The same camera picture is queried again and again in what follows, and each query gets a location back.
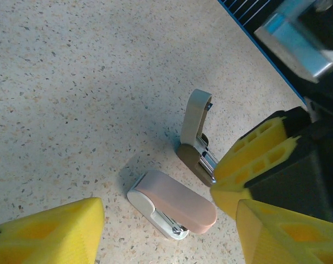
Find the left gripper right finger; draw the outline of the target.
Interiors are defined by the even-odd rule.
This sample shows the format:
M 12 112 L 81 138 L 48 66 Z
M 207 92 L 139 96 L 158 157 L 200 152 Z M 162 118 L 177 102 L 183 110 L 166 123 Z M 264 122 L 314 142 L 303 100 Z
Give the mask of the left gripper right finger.
M 240 200 L 236 226 L 246 263 L 333 263 L 333 223 Z

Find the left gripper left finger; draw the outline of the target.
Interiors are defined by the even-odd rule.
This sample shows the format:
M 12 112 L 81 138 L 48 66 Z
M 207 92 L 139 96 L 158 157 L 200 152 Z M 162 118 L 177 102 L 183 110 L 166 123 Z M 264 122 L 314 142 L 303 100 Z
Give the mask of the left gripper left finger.
M 99 197 L 0 224 L 0 263 L 94 263 L 103 226 Z

